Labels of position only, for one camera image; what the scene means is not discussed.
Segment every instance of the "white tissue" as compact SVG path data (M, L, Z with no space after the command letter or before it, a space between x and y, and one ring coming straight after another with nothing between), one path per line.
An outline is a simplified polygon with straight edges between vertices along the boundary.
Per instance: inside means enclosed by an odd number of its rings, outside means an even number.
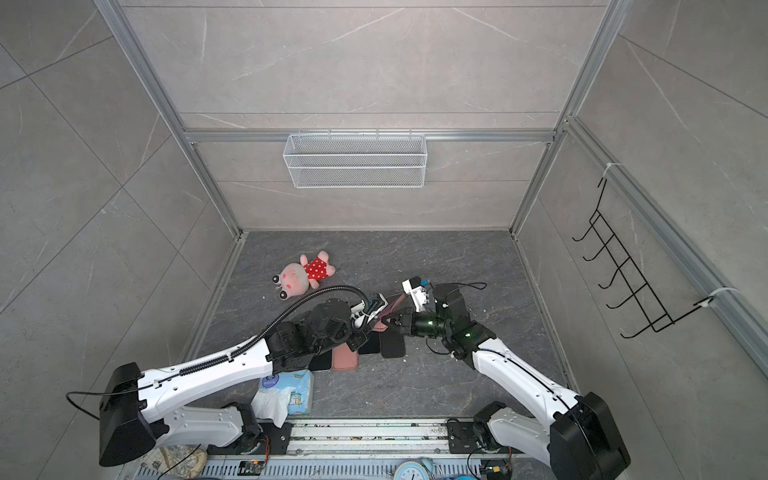
M258 419L271 419L278 429L288 416L288 402L293 389L259 389L250 406Z

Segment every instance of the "clock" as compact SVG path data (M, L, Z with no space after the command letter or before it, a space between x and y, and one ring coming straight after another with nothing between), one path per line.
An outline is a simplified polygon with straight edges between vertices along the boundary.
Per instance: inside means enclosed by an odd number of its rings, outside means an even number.
M395 470L395 480L429 480L430 475L424 465L418 462L405 462Z

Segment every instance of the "marble pattern tile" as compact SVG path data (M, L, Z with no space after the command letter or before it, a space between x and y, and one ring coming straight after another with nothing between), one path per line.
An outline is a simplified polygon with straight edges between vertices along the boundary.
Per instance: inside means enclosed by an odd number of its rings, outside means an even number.
M37 476L175 254L120 191L0 315L0 477Z
M544 153L543 142L433 142L426 180L530 180Z
M172 138L125 184L125 190L176 248L181 248L208 203L208 193Z
M573 373L576 390L596 393L611 409L632 458L629 476L682 480L589 287L538 200L519 241Z
M285 142L204 142L197 149L216 180L290 182L285 146Z
M768 3L637 0L621 34L768 115Z
M0 45L0 88L24 76L26 73L18 66L16 60Z
M91 390L103 392L114 369L129 362L137 362L141 369L177 363L207 295L202 280L176 255ZM98 402L99 397L89 397L84 408L95 412ZM98 423L78 412L38 479L112 480L120 468L98 465Z
M0 311L120 185L28 79L0 89Z
M219 185L245 230L507 230L528 182L427 182L421 188Z
M554 128L560 113L215 114L181 113L187 128Z
M219 181L289 182L278 142L198 144ZM427 181L530 180L541 159L541 142L432 142Z
M212 202L208 202L179 253L211 288L232 242L232 235L219 212Z
M610 279L612 262L605 253L593 262L582 259L600 248L593 233L580 243L571 240L587 228L599 196L595 186L600 174L578 145L566 145L550 170L540 199L575 259L654 421L685 478L759 478L765 460L760 439L768 420L744 422L742 412L761 408L768 386L714 313L700 310L662 332L649 330L629 340L620 337L620 333L630 335L646 325L642 312L632 302L618 310L606 307L625 299L627 287L618 278L607 290L597 288L596 283L607 284ZM601 212L669 313L677 318L689 311L700 294L610 183ZM634 268L624 270L631 274ZM648 290L640 298L647 311L662 313Z
M545 375L564 381L508 232L252 233L200 354L241 341L282 312L286 303L277 298L273 273L301 253L314 255L319 250L327 251L338 269L324 285L345 283L367 293L390 295L402 291L402 280L414 275L433 283L487 282L484 290L463 292L473 318ZM254 392L254 382L246 382L200 404L250 401ZM406 338L405 358L360 356L356 370L316 373L312 414L464 416L493 400L523 412L490 379L463 362L429 352L424 339Z
M125 7L401 7L402 0L120 0ZM415 7L605 6L607 0L419 0Z
M580 116L768 318L768 120L622 38Z
M330 114L559 111L604 8L125 11L179 111Z
M0 3L0 44L30 74L111 35L91 0Z
M32 80L121 184L170 136L114 38Z

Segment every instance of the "tissue pack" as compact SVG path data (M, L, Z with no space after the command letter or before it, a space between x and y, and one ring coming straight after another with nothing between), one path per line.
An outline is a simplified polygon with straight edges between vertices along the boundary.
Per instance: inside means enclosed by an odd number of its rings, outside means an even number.
M315 376L309 370L278 373L261 379L261 389L291 389L288 415L306 415L312 411L312 391Z

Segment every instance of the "red polka dot dress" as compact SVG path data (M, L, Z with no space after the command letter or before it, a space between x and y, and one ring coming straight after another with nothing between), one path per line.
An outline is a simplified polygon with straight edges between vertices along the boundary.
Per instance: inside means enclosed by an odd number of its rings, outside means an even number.
M315 258L315 260L312 260L304 266L304 270L310 280L322 280L328 278L328 273L326 271L327 265L328 263L323 262L320 258Z

